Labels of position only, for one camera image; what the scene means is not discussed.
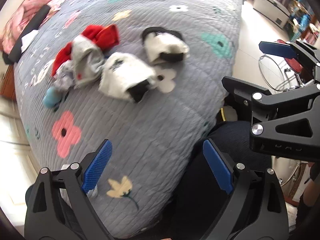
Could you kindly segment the blue rubber ball toy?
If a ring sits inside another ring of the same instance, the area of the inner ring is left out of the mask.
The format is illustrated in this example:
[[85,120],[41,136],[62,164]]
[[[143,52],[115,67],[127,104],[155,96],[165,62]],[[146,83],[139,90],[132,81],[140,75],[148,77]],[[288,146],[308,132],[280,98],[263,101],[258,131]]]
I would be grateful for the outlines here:
[[44,96],[42,103],[47,108],[53,108],[57,106],[62,100],[62,93],[55,87],[49,87],[46,95]]

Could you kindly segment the black gold-rimmed trash bin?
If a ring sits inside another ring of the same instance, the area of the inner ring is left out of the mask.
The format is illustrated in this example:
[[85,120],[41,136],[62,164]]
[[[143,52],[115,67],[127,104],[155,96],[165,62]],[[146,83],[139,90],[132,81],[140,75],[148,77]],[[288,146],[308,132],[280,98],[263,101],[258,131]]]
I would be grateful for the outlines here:
[[237,121],[238,115],[236,110],[231,106],[223,106],[220,109],[223,121]]

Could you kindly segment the red round metal stool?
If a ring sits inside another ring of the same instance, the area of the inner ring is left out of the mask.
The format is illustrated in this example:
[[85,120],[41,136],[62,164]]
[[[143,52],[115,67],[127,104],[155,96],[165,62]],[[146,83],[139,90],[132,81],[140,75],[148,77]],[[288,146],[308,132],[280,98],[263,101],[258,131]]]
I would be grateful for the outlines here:
[[272,94],[303,87],[299,74],[283,57],[263,54],[259,57],[258,66]]

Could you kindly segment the wooden bookshelf with books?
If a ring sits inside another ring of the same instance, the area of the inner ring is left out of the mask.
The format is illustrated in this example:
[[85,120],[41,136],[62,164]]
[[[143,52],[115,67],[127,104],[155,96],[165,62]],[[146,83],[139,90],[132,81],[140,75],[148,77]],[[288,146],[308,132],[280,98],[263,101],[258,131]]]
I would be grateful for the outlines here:
[[319,20],[307,0],[290,0],[287,9],[290,16],[286,30],[290,41],[301,40],[314,45],[319,36]]

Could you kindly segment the white chest freezer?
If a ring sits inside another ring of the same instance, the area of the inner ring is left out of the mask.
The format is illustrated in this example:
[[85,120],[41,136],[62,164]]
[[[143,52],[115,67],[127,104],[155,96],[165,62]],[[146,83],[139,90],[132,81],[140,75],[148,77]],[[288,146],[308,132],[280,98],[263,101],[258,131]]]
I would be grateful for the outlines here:
[[284,28],[290,17],[289,11],[277,0],[254,0],[253,9],[280,29]]

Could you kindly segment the dark trouser knee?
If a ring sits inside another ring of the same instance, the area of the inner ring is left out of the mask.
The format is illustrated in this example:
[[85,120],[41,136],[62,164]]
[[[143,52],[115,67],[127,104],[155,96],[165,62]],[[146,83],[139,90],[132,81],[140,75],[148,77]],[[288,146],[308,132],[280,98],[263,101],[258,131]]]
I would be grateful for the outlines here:
[[[228,121],[216,125],[209,133],[217,148],[236,163],[255,171],[272,165],[269,155],[249,148],[251,124],[247,121]],[[185,172],[163,210],[165,237],[170,239],[200,239],[211,226],[227,198],[202,153],[204,139],[193,148]]]

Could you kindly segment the black white sock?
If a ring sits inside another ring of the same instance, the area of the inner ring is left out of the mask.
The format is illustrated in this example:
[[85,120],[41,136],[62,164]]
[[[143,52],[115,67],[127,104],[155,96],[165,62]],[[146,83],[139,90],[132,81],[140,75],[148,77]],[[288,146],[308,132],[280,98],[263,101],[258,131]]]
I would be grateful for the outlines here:
[[148,27],[143,30],[142,44],[148,61],[152,64],[181,62],[189,57],[189,46],[179,31],[163,27]]
[[129,53],[113,53],[105,62],[99,92],[115,99],[139,103],[156,87],[155,70]]

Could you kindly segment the grey floral quilted bedspread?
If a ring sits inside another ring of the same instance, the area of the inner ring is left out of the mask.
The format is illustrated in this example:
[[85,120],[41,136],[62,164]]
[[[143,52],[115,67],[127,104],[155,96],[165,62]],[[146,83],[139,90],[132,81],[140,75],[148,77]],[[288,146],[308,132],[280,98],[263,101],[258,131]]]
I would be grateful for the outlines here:
[[[91,203],[115,238],[155,224],[189,160],[215,123],[238,49],[243,0],[65,0],[14,67],[17,104],[32,153],[57,170],[81,160],[104,139],[113,154]],[[160,63],[159,86],[140,103],[113,99],[97,82],[72,90],[56,110],[43,105],[52,64],[88,25],[118,27],[115,52],[147,61],[142,32],[179,31],[189,46],[180,63]]]

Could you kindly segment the wooden headboard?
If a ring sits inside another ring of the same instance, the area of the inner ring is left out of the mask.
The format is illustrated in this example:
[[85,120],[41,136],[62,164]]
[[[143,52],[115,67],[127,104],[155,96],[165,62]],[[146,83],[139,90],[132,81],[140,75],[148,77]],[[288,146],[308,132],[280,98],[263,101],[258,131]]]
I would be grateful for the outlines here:
[[8,100],[16,101],[13,65],[8,66],[1,80],[1,96]]

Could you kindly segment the red sock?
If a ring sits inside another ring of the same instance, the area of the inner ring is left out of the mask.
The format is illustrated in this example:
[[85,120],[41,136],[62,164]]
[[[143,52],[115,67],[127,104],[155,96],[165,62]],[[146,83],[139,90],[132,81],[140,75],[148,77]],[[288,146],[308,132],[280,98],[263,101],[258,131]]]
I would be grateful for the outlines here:
[[56,55],[52,66],[51,77],[54,77],[61,64],[71,59],[72,42],[68,42]]
[[110,50],[120,43],[118,28],[115,24],[108,26],[89,25],[81,35],[91,40],[102,51]]

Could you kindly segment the grey patterned sock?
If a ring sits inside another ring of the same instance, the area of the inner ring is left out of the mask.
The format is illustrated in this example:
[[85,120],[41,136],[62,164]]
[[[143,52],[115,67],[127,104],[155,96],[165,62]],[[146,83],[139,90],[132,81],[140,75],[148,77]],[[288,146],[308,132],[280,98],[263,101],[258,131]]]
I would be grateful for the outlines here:
[[101,76],[104,63],[101,49],[88,38],[78,35],[71,42],[71,59],[58,68],[53,86],[63,92],[84,87]]

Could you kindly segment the pink crumpled blanket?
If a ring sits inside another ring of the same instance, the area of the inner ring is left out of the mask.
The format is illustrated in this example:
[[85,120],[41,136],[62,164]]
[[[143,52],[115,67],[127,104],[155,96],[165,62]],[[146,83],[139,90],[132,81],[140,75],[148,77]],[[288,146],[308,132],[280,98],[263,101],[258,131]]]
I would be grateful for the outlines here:
[[40,25],[46,23],[56,14],[64,1],[65,0],[25,0],[4,26],[1,33],[1,51],[7,54],[11,52],[22,31],[44,5],[48,5],[50,10],[44,20],[40,22]]

